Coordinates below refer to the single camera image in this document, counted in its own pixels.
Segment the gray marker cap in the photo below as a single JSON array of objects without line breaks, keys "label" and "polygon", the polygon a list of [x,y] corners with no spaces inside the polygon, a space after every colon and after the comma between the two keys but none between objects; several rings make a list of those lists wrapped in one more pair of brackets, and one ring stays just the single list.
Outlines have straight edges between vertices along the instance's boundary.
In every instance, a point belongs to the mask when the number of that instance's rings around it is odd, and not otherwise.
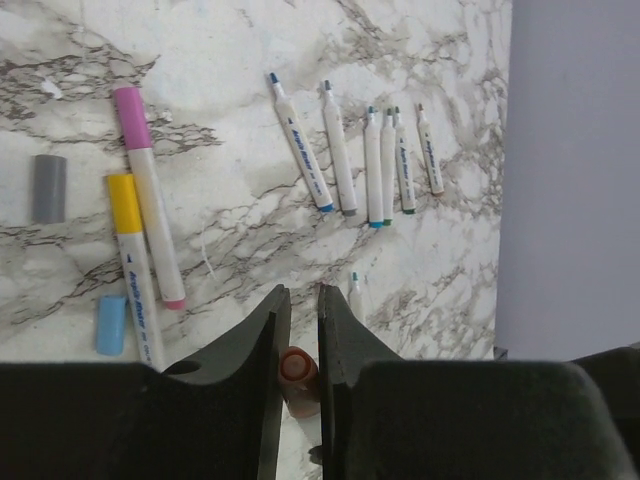
[{"label": "gray marker cap", "polygon": [[33,221],[62,223],[67,199],[67,159],[36,155],[33,175]]}]

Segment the white marker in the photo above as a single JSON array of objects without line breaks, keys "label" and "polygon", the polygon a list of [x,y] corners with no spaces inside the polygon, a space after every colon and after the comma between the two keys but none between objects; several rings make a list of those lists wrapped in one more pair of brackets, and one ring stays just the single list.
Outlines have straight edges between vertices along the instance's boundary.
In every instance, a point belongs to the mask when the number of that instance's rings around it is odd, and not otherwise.
[{"label": "white marker", "polygon": [[409,158],[407,132],[398,107],[396,107],[396,165],[398,166],[402,212],[411,215],[416,213],[416,194],[413,190],[413,172]]},{"label": "white marker", "polygon": [[442,183],[442,174],[440,173],[440,162],[438,162],[433,155],[429,124],[427,123],[427,116],[424,113],[422,104],[418,105],[418,110],[420,112],[418,131],[420,132],[420,142],[422,143],[422,154],[424,155],[424,161],[427,164],[427,172],[429,172],[431,193],[434,197],[440,197],[444,194],[444,184]]},{"label": "white marker", "polygon": [[342,115],[340,115],[340,108],[333,99],[329,80],[324,82],[324,92],[324,121],[327,124],[331,158],[333,158],[333,168],[336,171],[340,208],[345,217],[353,217],[358,210],[356,191],[353,188],[347,142],[344,139],[344,130],[342,129]]},{"label": "white marker", "polygon": [[162,332],[156,315],[156,298],[134,178],[131,174],[109,175],[107,181],[140,358],[162,372],[166,367]]},{"label": "white marker", "polygon": [[376,112],[369,107],[369,120],[364,129],[364,156],[367,167],[367,205],[369,226],[384,225],[382,212],[382,172],[380,166],[380,126],[376,123]]},{"label": "white marker", "polygon": [[351,288],[349,289],[349,307],[355,317],[364,323],[364,302],[362,300],[362,290],[360,290],[360,282],[358,274],[351,274]]},{"label": "white marker", "polygon": [[129,163],[136,181],[160,294],[168,309],[181,310],[186,304],[186,294],[178,267],[178,257],[173,248],[140,92],[136,87],[122,87],[114,91],[114,96]]},{"label": "white marker", "polygon": [[289,139],[293,153],[298,160],[302,174],[307,181],[311,195],[316,202],[316,206],[321,212],[330,212],[333,210],[333,200],[327,188],[327,184],[322,176],[322,171],[318,166],[313,150],[309,145],[309,140],[300,127],[300,119],[293,108],[293,102],[284,93],[282,85],[278,81],[275,73],[269,75],[273,90],[276,92],[276,111],[280,116],[282,128]]},{"label": "white marker", "polygon": [[395,170],[396,131],[393,128],[393,111],[389,108],[382,127],[382,212],[385,226],[393,220],[393,171]]}]

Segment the marker with yellow cap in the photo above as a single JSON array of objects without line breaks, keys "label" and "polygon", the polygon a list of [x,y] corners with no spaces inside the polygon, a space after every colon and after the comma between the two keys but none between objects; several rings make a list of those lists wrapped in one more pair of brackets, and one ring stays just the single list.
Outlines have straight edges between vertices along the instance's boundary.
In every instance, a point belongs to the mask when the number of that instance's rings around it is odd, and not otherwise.
[{"label": "marker with yellow cap", "polygon": [[107,181],[140,358],[143,363],[163,371],[165,359],[162,333],[158,325],[156,299],[133,175],[109,175]]}]

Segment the pink marker cap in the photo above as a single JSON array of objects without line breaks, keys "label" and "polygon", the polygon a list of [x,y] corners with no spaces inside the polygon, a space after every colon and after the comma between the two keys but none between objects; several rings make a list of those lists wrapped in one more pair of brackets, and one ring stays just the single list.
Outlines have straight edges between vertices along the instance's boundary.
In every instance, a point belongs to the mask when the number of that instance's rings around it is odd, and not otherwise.
[{"label": "pink marker cap", "polygon": [[144,116],[144,104],[136,87],[121,87],[113,95],[118,107],[120,125],[127,150],[151,148],[151,134]]},{"label": "pink marker cap", "polygon": [[187,299],[183,298],[182,300],[165,300],[164,305],[169,310],[184,310],[187,306]]}]

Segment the white marble countertop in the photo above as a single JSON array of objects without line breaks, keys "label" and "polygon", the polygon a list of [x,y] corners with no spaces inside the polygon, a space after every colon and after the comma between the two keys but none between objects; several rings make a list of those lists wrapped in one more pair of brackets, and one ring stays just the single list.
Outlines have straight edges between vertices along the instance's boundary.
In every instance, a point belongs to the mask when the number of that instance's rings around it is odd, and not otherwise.
[{"label": "white marble countertop", "polygon": [[[291,344],[317,356],[317,285],[363,279],[366,325],[404,357],[488,358],[496,299],[508,0],[0,2],[0,360],[110,361],[96,300],[124,293],[105,175],[128,168],[111,89],[142,89],[188,292],[161,310],[169,361],[291,289]],[[417,214],[319,213],[273,109],[276,71],[332,188],[320,83],[343,109],[361,207],[368,104],[405,113]],[[446,193],[428,191],[422,102]],[[69,159],[67,222],[30,221],[32,157]],[[125,353],[135,360],[132,332]],[[279,478],[318,478],[285,414]]]}]

